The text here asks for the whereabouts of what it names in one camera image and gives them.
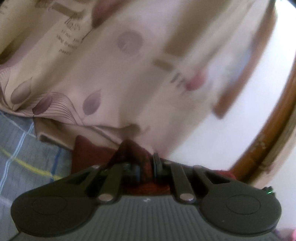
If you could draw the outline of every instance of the dark red fabric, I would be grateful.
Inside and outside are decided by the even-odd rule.
[[[93,165],[111,167],[116,163],[129,162],[137,164],[141,169],[141,184],[136,187],[125,187],[125,191],[132,195],[162,195],[169,194],[169,185],[158,185],[153,183],[152,155],[131,140],[121,143],[118,150],[106,147],[98,147],[87,138],[77,136],[74,150],[72,152],[71,173],[77,173]],[[228,171],[217,171],[217,173],[235,178]]]

